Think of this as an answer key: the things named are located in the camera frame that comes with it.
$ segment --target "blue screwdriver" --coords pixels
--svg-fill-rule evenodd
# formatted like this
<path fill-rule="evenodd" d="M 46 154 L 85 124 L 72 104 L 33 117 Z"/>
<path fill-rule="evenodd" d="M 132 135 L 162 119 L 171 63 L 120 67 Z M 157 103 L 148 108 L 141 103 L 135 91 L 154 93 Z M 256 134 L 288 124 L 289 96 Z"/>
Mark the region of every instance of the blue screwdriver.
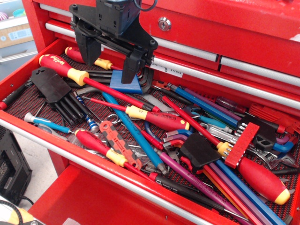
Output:
<path fill-rule="evenodd" d="M 66 134 L 73 133 L 70 128 L 60 126 L 60 125 L 53 123 L 50 120 L 47 120 L 44 118 L 35 117 L 30 112 L 25 115 L 24 120 L 25 120 L 25 122 L 28 122 L 28 123 L 41 123 L 41 124 L 47 125 L 48 127 L 52 128 L 52 129 L 59 130 Z"/>

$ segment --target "drawer liner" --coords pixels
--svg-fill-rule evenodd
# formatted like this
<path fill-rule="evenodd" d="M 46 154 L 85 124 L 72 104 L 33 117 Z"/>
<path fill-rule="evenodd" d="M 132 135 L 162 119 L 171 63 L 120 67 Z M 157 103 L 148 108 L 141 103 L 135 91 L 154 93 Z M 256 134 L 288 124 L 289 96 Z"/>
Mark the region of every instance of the drawer liner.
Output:
<path fill-rule="evenodd" d="M 63 59 L 65 59 L 72 67 L 74 67 L 75 69 L 78 70 L 103 70 L 97 66 L 92 66 L 92 67 L 88 67 L 85 64 L 81 64 L 81 63 L 77 63 L 72 61 L 68 56 L 66 56 L 66 54 L 62 54 L 61 57 Z M 158 100 L 162 101 L 162 96 L 164 95 L 162 92 L 158 91 L 158 90 L 154 90 L 154 89 L 149 89 L 148 92 L 153 95 L 154 97 L 156 97 Z M 98 98 L 101 100 L 105 100 L 101 94 L 99 93 L 90 93 L 86 95 L 87 97 L 90 98 Z M 175 99 L 172 99 L 170 97 L 170 99 L 175 102 L 179 107 L 184 107 L 185 105 L 177 102 Z M 5 111 L 19 119 L 24 119 L 24 116 L 26 115 L 26 113 L 30 112 L 33 115 L 35 115 L 37 113 L 37 111 L 39 110 L 39 108 L 41 107 L 41 105 L 44 103 L 45 99 L 43 97 L 40 96 L 40 92 L 38 91 L 38 89 L 32 85 L 30 87 L 28 87 L 25 92 L 14 101 L 14 103 L 9 106 Z M 118 103 L 120 105 L 126 106 L 127 103 L 117 99 Z M 103 106 L 103 105 L 99 105 L 99 104 L 95 104 L 93 102 L 84 101 L 85 104 L 101 119 L 104 120 L 108 115 L 110 114 L 114 114 L 114 111 L 111 111 L 108 107 Z M 42 118 L 46 118 L 51 120 L 54 123 L 57 123 L 59 125 L 64 125 L 61 116 L 53 109 L 51 109 L 47 104 L 43 107 L 42 111 L 40 112 L 40 114 L 38 115 L 38 117 L 42 117 Z M 136 123 L 142 128 L 144 129 L 144 123 L 142 120 L 136 120 Z M 158 127 L 151 125 L 150 126 L 152 131 L 159 137 L 159 138 L 163 138 L 164 137 L 164 131 L 159 129 Z M 88 129 L 88 125 L 87 123 L 84 121 L 80 124 L 76 124 L 74 127 L 71 128 L 71 130 L 76 130 L 76 128 L 84 128 L 84 129 Z M 122 135 L 122 137 L 124 139 L 127 140 L 133 140 L 131 134 L 126 130 L 126 128 L 120 124 L 116 125 L 117 130 L 120 132 L 120 134 Z M 65 137 L 68 137 L 68 134 L 64 134 L 60 131 L 57 131 L 57 133 L 59 133 L 60 135 L 63 135 Z M 299 142 L 297 143 L 296 146 L 293 147 L 292 149 L 292 153 L 294 155 L 294 157 L 296 158 L 296 162 L 299 162 L 299 148 L 300 148 L 300 144 Z M 253 157 L 249 154 L 245 154 L 245 156 L 247 156 L 248 158 L 252 159 L 253 161 L 256 161 L 259 164 L 263 163 L 258 160 L 256 157 Z M 275 169 L 284 169 L 286 168 L 285 166 L 283 166 L 282 164 L 279 164 Z M 235 171 L 235 173 L 243 180 L 243 178 L 239 175 L 239 173 L 237 171 Z M 197 175 L 197 177 L 199 179 L 201 179 L 203 182 L 214 186 L 210 180 L 203 174 Z M 184 184 L 187 186 L 192 187 L 192 185 L 190 185 L 185 179 L 183 179 L 180 175 L 178 175 L 176 172 L 174 172 L 172 169 L 170 169 L 170 173 L 168 175 L 168 178 L 177 181 L 180 184 Z M 287 188 L 290 189 L 295 189 L 297 186 L 297 182 L 298 182 L 298 175 L 283 175 L 281 176 L 281 178 L 287 178 L 289 181 L 285 182 L 285 185 L 287 186 Z M 224 197 L 224 195 L 222 193 L 220 193 L 216 187 L 214 187 L 214 190 L 217 191 L 220 195 L 222 195 Z M 284 219 L 287 215 L 289 215 L 291 213 L 291 209 L 292 209 L 292 205 L 293 205 L 293 201 L 294 201 L 294 196 L 295 194 L 291 195 L 291 198 L 289 199 L 289 201 L 280 206 L 277 204 L 274 204 L 272 202 L 267 202 L 266 204 L 282 219 Z M 227 213 L 222 213 L 220 212 L 221 215 L 223 215 L 226 218 L 230 218 L 231 220 L 234 220 L 234 218 L 232 218 L 229 214 Z"/>

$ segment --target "tool chest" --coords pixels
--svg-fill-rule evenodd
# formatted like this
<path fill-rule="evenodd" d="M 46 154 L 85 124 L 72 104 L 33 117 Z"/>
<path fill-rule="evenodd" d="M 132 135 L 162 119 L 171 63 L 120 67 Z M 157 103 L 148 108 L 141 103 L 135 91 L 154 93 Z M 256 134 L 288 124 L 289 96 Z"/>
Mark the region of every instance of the tool chest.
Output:
<path fill-rule="evenodd" d="M 26 83 L 32 72 L 40 68 L 39 58 L 45 54 L 58 55 L 78 70 L 103 70 L 77 63 L 65 54 L 68 46 L 77 46 L 70 27 L 72 14 L 68 10 L 75 3 L 95 6 L 96 1 L 23 0 L 39 53 L 1 81 L 0 99 Z M 149 7 L 152 3 L 143 0 L 142 6 Z M 211 101 L 223 96 L 246 108 L 254 103 L 264 105 L 299 120 L 299 10 L 297 1 L 159 0 L 153 10 L 141 12 L 139 17 L 142 27 L 159 45 L 150 66 L 154 70 L 153 80 L 160 81 L 156 85 L 172 83 L 187 87 Z M 101 58 L 123 67 L 125 55 L 105 46 L 102 48 Z M 75 85 L 71 87 L 72 91 L 80 89 Z M 147 93 L 163 102 L 161 91 L 147 88 Z M 99 93 L 87 96 L 103 100 Z M 49 149 L 59 175 L 29 211 L 40 221 L 63 224 L 72 218 L 80 224 L 239 224 L 228 213 L 205 208 L 25 122 L 25 115 L 36 114 L 44 101 L 32 85 L 0 111 L 0 125 Z M 175 99 L 172 101 L 180 108 L 185 106 Z M 127 105 L 122 100 L 118 103 Z M 101 120 L 114 113 L 103 105 L 90 101 L 85 104 Z M 62 125 L 61 116 L 48 105 L 43 107 L 39 117 Z M 144 128 L 143 121 L 136 123 Z M 76 128 L 88 129 L 88 125 L 83 122 L 71 130 Z M 118 124 L 116 128 L 124 139 L 135 143 L 124 126 Z M 158 137 L 164 137 L 165 131 L 155 126 L 151 128 Z M 71 136 L 58 133 L 66 138 Z M 298 138 L 298 133 L 294 132 L 293 136 Z M 291 150 L 296 163 L 300 158 L 299 148 L 296 143 Z M 257 157 L 248 153 L 246 156 L 265 165 Z M 286 166 L 282 164 L 275 167 L 276 170 L 283 168 Z M 213 185 L 204 174 L 197 177 Z M 289 190 L 294 189 L 294 193 L 284 205 L 266 204 L 282 220 L 290 215 L 293 218 L 290 224 L 299 224 L 298 175 L 280 177 L 288 179 L 285 185 Z M 192 187 L 172 169 L 168 178 Z M 223 196 L 216 187 L 214 190 Z"/>

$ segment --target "lock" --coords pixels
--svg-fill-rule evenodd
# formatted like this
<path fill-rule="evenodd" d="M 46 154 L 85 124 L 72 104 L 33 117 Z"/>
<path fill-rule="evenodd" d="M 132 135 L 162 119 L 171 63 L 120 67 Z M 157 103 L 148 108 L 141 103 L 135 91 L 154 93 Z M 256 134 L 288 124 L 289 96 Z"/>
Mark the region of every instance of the lock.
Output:
<path fill-rule="evenodd" d="M 161 30 L 168 31 L 171 29 L 171 21 L 166 17 L 160 17 L 160 19 L 158 20 L 158 26 Z"/>

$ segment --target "wiha logo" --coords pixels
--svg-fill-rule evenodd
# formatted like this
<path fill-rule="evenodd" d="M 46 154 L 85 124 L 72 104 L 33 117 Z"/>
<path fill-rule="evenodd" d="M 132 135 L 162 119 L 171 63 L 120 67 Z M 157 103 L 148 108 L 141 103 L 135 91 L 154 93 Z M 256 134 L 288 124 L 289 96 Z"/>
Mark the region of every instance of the wiha logo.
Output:
<path fill-rule="evenodd" d="M 60 60 L 60 58 L 57 58 L 57 57 L 54 56 L 54 55 L 53 55 L 53 56 L 50 56 L 50 58 L 53 59 L 54 62 L 58 62 L 58 63 L 61 64 L 61 65 L 64 65 L 64 64 L 65 64 L 64 61 Z"/>

